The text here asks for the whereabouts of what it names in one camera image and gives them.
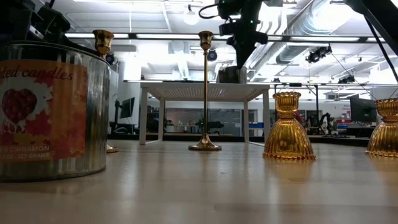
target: table leg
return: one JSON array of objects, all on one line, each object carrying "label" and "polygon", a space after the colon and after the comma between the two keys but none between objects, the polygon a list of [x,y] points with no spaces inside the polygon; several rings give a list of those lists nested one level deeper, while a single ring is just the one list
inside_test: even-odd
[{"label": "table leg", "polygon": [[262,122],[264,122],[264,143],[267,143],[269,132],[271,131],[271,120],[269,116],[269,94],[268,90],[262,93]]},{"label": "table leg", "polygon": [[144,145],[147,139],[147,103],[148,88],[141,88],[141,115],[139,118],[139,144]]},{"label": "table leg", "polygon": [[249,105],[248,100],[243,102],[243,125],[244,125],[244,142],[249,142]]},{"label": "table leg", "polygon": [[159,137],[157,138],[158,141],[163,140],[163,128],[164,128],[164,113],[165,113],[165,100],[161,98],[159,105],[159,130],[157,131]]}]

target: ceiling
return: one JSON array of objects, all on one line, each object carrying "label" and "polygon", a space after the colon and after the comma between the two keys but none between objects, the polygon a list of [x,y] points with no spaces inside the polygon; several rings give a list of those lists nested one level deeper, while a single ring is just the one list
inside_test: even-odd
[{"label": "ceiling", "polygon": [[[56,0],[54,9],[60,11],[71,23],[70,32],[92,32],[95,29],[105,29],[111,32],[135,32],[135,33],[192,33],[197,34],[203,30],[210,30],[218,34],[218,26],[224,23],[219,17],[214,19],[199,19],[195,25],[189,25],[184,21],[184,13],[187,11],[188,1],[183,3],[167,3],[157,1],[155,4],[149,1],[130,1],[129,3],[108,3],[108,2],[78,2],[75,0]],[[43,5],[44,0],[33,0],[37,6]],[[294,7],[284,7],[286,22],[289,23],[310,0],[297,0]],[[214,0],[193,0],[192,9],[198,11],[201,7],[213,4]],[[331,9],[328,12],[328,20],[334,17],[339,18],[337,12]],[[217,14],[216,8],[205,10],[204,15]],[[267,13],[263,20],[265,29],[270,29],[273,24],[273,13]],[[331,35],[345,36],[370,36],[371,32],[362,15],[350,12],[350,17],[344,21],[342,26],[337,27]],[[78,43],[87,47],[93,47],[92,40],[79,40]],[[181,57],[170,55],[169,43],[164,40],[114,40],[115,45],[135,45],[137,53],[141,57],[142,74],[154,79],[167,79],[167,74],[179,70]],[[197,41],[185,42],[189,47],[199,46]],[[218,53],[218,59],[209,63],[209,69],[214,71],[217,64],[233,63],[235,51],[224,42],[213,42],[213,48]],[[308,50],[295,57],[288,66],[275,64],[269,60],[262,66],[256,66],[256,74],[251,77],[252,81],[271,82],[273,78],[280,78],[283,82],[332,82],[337,83],[347,70],[354,70],[356,79],[359,82],[366,82],[369,79],[370,68],[376,67],[384,61],[382,52],[376,44],[332,44],[334,56],[326,56],[318,63],[309,65],[305,61]],[[393,51],[385,45],[387,53],[395,57]],[[199,50],[189,50],[183,57],[190,71],[203,71],[203,56]]]}]

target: gold candlestick holder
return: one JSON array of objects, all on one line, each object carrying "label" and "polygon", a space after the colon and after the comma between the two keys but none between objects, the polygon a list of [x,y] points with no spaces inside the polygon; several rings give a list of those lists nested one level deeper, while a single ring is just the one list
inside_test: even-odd
[{"label": "gold candlestick holder", "polygon": [[211,47],[211,40],[213,39],[213,33],[210,31],[202,31],[199,33],[200,37],[200,47],[203,49],[203,55],[205,56],[205,79],[204,79],[204,116],[203,116],[203,134],[198,144],[189,146],[189,150],[198,150],[198,151],[219,151],[221,150],[221,146],[216,146],[210,141],[210,137],[207,133],[207,106],[208,106],[208,99],[207,99],[207,91],[208,91],[208,79],[207,79],[207,55],[208,50]]},{"label": "gold candlestick holder", "polygon": [[[105,56],[111,50],[111,43],[114,35],[106,30],[94,30],[93,34],[95,38],[95,49],[99,53],[100,57],[106,60]],[[106,153],[114,152],[119,152],[119,149],[117,147],[106,145]]]},{"label": "gold candlestick holder", "polygon": [[315,159],[310,140],[303,126],[294,119],[299,108],[297,92],[276,93],[276,110],[279,119],[272,127],[263,156],[278,159]]},{"label": "gold candlestick holder", "polygon": [[366,154],[398,157],[398,98],[376,100],[383,123],[373,131]]}]

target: tall brass candlestick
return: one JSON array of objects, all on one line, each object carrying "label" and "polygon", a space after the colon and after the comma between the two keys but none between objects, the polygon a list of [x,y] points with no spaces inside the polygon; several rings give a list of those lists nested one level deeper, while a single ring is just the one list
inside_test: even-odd
[{"label": "tall brass candlestick", "polygon": [[205,56],[205,86],[203,90],[203,95],[204,95],[204,112],[203,112],[203,134],[201,136],[201,139],[198,144],[194,146],[189,146],[189,150],[203,150],[203,151],[218,151],[221,150],[221,146],[216,146],[210,141],[209,135],[207,133],[207,106],[208,106],[208,99],[207,99],[207,55],[208,55],[208,50],[211,47],[211,40],[213,38],[213,33],[210,31],[202,31],[199,33],[200,37],[200,47],[203,49],[203,55]]},{"label": "tall brass candlestick", "polygon": [[[111,51],[111,42],[114,35],[106,30],[94,30],[95,37],[95,49],[101,55],[101,58],[105,60],[105,56]],[[106,145],[106,153],[119,152],[117,147],[111,147]]]}]

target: gold glass vase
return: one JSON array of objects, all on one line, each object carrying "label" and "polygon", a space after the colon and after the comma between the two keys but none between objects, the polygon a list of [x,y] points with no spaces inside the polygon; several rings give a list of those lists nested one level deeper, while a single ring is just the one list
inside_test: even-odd
[{"label": "gold glass vase", "polygon": [[398,157],[398,98],[376,100],[383,123],[373,131],[366,154]]},{"label": "gold glass vase", "polygon": [[315,159],[312,146],[303,126],[294,118],[301,94],[296,92],[276,93],[278,121],[267,139],[264,157],[279,159]]}]

